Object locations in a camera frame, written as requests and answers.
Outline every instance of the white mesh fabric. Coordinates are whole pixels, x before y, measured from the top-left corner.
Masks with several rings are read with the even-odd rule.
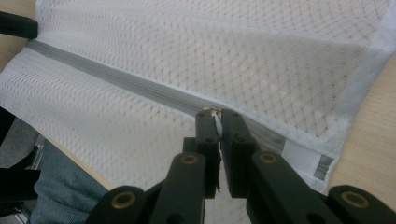
[[[389,4],[42,1],[37,40],[220,102],[324,153],[350,122],[335,117],[348,81],[375,77],[362,60],[382,65],[394,51],[394,31],[380,23]],[[356,85],[360,102],[367,90]]]
[[[38,41],[226,105],[282,134],[301,146],[284,154],[318,190],[329,174],[325,181],[313,177],[312,164],[320,155],[337,160],[359,104],[395,50],[395,15],[394,1],[371,0],[36,6]],[[194,136],[192,117],[29,49],[0,76],[0,106],[115,186],[152,186],[164,178],[182,137]],[[308,164],[311,157],[293,148],[310,150],[305,155],[315,160]],[[208,223],[244,223],[243,204],[221,197],[208,203],[216,208]]]

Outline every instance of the jeans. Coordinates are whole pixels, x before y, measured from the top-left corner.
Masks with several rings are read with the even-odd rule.
[[[28,223],[85,223],[107,190],[49,141],[41,162],[37,206]]]

